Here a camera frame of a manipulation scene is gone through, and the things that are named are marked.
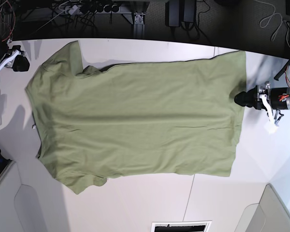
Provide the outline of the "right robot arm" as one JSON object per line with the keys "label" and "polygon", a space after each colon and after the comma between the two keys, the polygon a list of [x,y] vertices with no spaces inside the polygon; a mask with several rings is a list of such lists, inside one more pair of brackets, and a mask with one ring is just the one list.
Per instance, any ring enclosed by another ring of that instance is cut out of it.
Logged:
{"label": "right robot arm", "polygon": [[27,72],[30,63],[20,45],[12,45],[16,15],[9,0],[0,0],[0,66],[14,72]]}

